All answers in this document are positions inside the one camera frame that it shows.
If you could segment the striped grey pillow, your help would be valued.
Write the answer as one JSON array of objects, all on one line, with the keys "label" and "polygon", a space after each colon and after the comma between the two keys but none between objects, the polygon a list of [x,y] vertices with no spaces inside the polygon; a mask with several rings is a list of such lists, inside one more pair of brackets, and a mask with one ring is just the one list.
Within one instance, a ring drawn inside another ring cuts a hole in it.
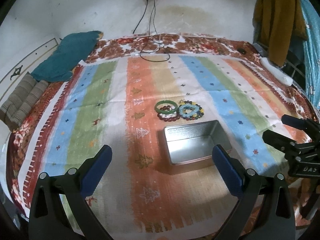
[{"label": "striped grey pillow", "polygon": [[47,81],[36,81],[30,73],[25,74],[14,91],[1,105],[1,121],[11,132],[21,127],[48,86]]}]

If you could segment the green jade bangle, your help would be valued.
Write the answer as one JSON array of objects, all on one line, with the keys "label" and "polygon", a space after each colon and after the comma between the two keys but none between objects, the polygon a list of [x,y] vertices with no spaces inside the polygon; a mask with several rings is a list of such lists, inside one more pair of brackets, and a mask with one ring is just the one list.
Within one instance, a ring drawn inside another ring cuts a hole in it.
[{"label": "green jade bangle", "polygon": [[159,114],[173,114],[178,110],[178,104],[171,100],[161,100],[154,106],[154,110]]}]

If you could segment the teal hanging cloth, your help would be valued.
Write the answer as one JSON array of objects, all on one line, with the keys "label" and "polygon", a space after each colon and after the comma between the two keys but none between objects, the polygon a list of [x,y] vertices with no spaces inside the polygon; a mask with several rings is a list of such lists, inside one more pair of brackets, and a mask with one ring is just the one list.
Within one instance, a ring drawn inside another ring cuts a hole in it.
[{"label": "teal hanging cloth", "polygon": [[319,0],[300,0],[307,39],[303,42],[306,70],[305,91],[319,107]]}]

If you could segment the teal blanket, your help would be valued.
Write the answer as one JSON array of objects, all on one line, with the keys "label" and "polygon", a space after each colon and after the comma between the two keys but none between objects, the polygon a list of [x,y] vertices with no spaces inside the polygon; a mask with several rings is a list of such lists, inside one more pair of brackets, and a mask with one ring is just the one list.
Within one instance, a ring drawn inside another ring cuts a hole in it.
[{"label": "teal blanket", "polygon": [[100,31],[67,35],[52,55],[31,72],[31,76],[37,81],[49,83],[69,81],[73,68],[87,59],[102,37]]}]

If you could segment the mustard yellow garment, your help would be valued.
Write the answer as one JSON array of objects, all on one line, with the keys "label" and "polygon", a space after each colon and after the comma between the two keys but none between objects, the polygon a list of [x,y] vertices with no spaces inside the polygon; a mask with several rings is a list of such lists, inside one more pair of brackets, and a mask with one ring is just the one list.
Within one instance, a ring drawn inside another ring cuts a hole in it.
[{"label": "mustard yellow garment", "polygon": [[286,61],[292,37],[308,39],[300,0],[257,0],[253,22],[257,41],[267,47],[269,59],[278,66]]}]

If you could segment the silver metal tin box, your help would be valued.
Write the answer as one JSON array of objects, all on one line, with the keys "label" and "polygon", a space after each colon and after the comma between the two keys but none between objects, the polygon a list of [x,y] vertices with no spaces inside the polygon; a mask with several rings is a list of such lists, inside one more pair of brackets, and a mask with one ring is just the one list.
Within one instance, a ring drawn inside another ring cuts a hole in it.
[{"label": "silver metal tin box", "polygon": [[212,159],[214,146],[221,145],[227,152],[232,145],[219,121],[167,126],[163,129],[171,165],[203,164]]}]

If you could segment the white oblong object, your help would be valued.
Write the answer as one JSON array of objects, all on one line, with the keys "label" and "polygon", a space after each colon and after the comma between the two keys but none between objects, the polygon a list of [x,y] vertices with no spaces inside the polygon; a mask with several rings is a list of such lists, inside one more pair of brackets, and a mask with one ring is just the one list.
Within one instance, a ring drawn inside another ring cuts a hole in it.
[{"label": "white oblong object", "polygon": [[272,64],[268,58],[261,57],[260,63],[283,85],[290,87],[293,84],[293,79]]}]

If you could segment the small black object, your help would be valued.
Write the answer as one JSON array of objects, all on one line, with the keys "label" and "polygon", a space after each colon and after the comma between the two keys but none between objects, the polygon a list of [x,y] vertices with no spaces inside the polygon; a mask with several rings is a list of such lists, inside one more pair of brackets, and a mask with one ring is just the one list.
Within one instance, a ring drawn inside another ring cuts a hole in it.
[{"label": "small black object", "polygon": [[243,48],[237,48],[237,51],[241,54],[246,54],[246,51]]}]

